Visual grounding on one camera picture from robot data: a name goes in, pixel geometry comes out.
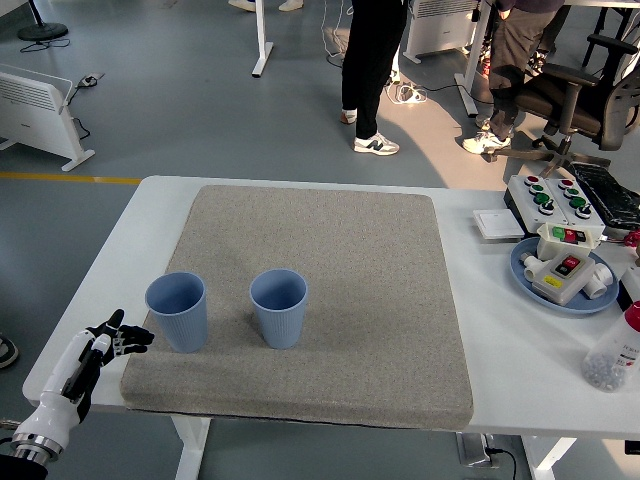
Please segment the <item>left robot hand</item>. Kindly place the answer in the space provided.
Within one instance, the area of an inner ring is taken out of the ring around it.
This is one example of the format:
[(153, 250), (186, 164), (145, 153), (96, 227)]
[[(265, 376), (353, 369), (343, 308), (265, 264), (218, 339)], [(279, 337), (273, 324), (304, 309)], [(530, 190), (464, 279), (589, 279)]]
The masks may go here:
[(71, 430), (86, 417), (101, 368), (116, 357), (147, 351), (154, 334), (123, 319), (118, 309), (72, 338), (45, 383), (39, 406), (12, 437), (15, 457), (41, 464), (55, 460), (67, 448)]

